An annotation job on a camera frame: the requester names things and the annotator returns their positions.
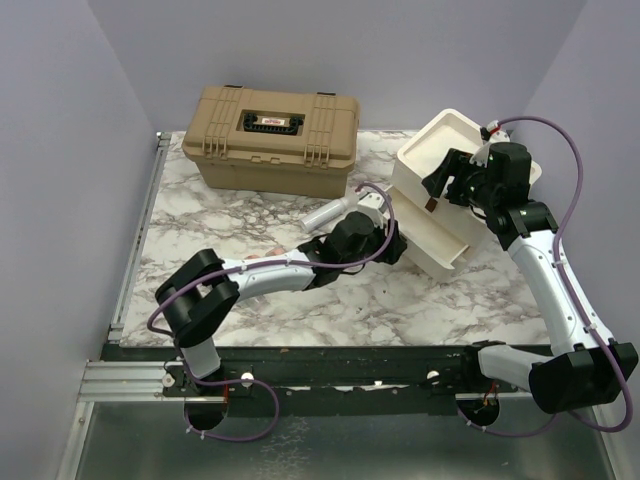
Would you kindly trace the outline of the white drawer organizer box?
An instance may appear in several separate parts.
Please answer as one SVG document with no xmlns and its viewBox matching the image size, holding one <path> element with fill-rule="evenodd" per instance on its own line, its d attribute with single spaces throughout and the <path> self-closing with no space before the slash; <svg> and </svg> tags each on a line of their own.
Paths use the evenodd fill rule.
<svg viewBox="0 0 640 480">
<path fill-rule="evenodd" d="M 540 168 L 528 149 L 513 141 L 490 146 L 490 175 L 500 186 L 496 210 L 451 204 L 447 200 L 447 187 L 452 177 L 440 198 L 428 195 L 422 179 L 438 169 L 450 148 L 473 155 L 482 146 L 481 127 L 455 109 L 441 111 L 398 150 L 391 187 L 474 251 L 492 238 L 507 249 L 519 237 L 554 229 L 548 207 L 531 197 L 531 187 L 541 175 Z"/>
</svg>

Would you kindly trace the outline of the white pull-out drawer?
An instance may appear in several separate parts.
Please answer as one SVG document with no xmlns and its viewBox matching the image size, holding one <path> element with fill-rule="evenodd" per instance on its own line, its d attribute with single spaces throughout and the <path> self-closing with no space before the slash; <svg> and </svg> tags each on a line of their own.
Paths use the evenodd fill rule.
<svg viewBox="0 0 640 480">
<path fill-rule="evenodd" d="M 395 187 L 389 187 L 386 193 L 407 242 L 404 256 L 435 281 L 452 281 L 467 267 L 475 255 L 474 248 L 437 224 Z"/>
</svg>

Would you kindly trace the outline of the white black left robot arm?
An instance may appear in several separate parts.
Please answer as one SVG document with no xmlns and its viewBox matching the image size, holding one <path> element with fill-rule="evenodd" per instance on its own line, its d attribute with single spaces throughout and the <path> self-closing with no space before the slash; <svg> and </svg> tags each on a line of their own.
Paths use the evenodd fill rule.
<svg viewBox="0 0 640 480">
<path fill-rule="evenodd" d="M 395 219 L 377 224 L 351 212 L 330 233 L 280 255 L 229 260 L 212 249 L 197 252 L 155 292 L 158 313 L 188 367 L 186 382 L 202 395 L 220 385 L 221 359 L 213 335 L 236 304 L 320 288 L 369 262 L 393 265 L 406 249 Z"/>
</svg>

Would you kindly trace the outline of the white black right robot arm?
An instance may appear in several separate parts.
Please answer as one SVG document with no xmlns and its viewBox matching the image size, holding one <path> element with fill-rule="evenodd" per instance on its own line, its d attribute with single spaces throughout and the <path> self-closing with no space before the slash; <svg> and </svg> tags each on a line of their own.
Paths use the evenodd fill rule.
<svg viewBox="0 0 640 480">
<path fill-rule="evenodd" d="M 475 154 L 451 148 L 422 181 L 433 199 L 483 212 L 526 280 L 545 322 L 551 353 L 536 355 L 506 344 L 477 346 L 459 367 L 461 383 L 481 391 L 494 380 L 532 394 L 546 413 L 609 404 L 629 395 L 638 364 L 631 343 L 619 343 L 590 306 L 546 204 L 530 198 L 531 156 L 525 146 L 498 142 Z"/>
</svg>

